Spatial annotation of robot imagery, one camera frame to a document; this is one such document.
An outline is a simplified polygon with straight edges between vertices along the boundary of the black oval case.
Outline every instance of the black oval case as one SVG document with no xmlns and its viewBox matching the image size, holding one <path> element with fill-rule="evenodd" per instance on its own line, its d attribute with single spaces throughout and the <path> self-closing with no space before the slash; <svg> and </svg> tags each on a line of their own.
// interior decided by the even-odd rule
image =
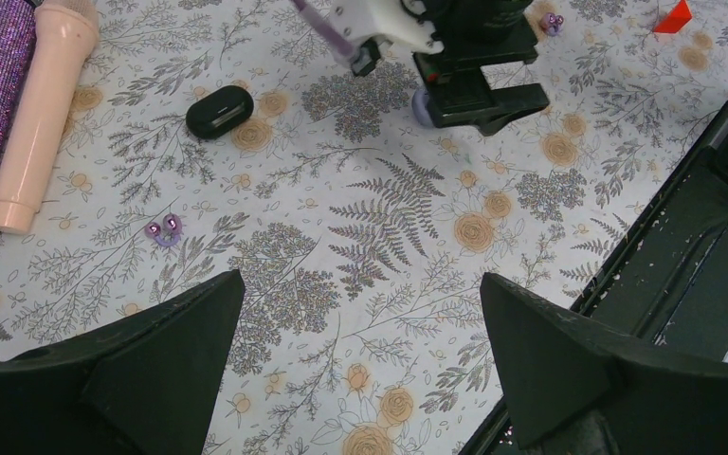
<svg viewBox="0 0 728 455">
<path fill-rule="evenodd" d="M 216 139 L 247 121 L 254 109 L 245 89 L 229 85 L 194 103 L 186 113 L 186 126 L 200 139 Z"/>
</svg>

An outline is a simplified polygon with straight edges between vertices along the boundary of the pink microphone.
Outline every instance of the pink microphone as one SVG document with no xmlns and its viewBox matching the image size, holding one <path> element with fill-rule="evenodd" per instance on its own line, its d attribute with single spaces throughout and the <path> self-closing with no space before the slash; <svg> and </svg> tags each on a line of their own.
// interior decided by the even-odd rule
<svg viewBox="0 0 728 455">
<path fill-rule="evenodd" d="M 0 231 L 29 233 L 40 211 L 85 59 L 99 41 L 89 0 L 45 0 L 37 44 L 0 168 Z"/>
</svg>

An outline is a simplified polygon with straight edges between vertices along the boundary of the microphone handle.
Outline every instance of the microphone handle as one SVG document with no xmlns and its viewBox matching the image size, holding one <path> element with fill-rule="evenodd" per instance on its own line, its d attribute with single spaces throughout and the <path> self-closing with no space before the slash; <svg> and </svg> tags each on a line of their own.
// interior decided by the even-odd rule
<svg viewBox="0 0 728 455">
<path fill-rule="evenodd" d="M 40 211 L 86 55 L 76 40 L 41 30 L 0 168 L 0 230 L 25 234 Z"/>
</svg>

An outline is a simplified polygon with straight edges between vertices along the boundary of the floral pattern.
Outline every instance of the floral pattern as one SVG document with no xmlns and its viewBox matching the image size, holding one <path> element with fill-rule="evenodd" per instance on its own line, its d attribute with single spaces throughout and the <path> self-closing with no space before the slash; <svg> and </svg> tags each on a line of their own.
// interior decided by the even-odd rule
<svg viewBox="0 0 728 455">
<path fill-rule="evenodd" d="M 652 2 L 536 0 L 562 33 L 484 72 L 552 105 L 482 137 L 413 119 L 405 49 L 353 78 L 287 0 L 96 2 L 43 207 L 0 233 L 0 359 L 237 268 L 204 454 L 458 453 L 501 397 L 482 273 L 570 305 L 728 99 L 728 0 L 690 3 L 655 35 Z M 192 136 L 188 107 L 225 85 L 252 117 Z M 143 227 L 168 212 L 163 248 Z"/>
</svg>

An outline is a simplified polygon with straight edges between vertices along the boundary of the orange triangular block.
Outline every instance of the orange triangular block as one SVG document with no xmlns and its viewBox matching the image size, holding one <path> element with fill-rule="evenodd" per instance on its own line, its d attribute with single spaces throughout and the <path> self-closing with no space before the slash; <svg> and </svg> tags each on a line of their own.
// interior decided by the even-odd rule
<svg viewBox="0 0 728 455">
<path fill-rule="evenodd" d="M 663 21 L 654 28 L 655 33 L 677 33 L 685 27 L 685 24 L 693 19 L 688 2 L 682 0 Z"/>
</svg>

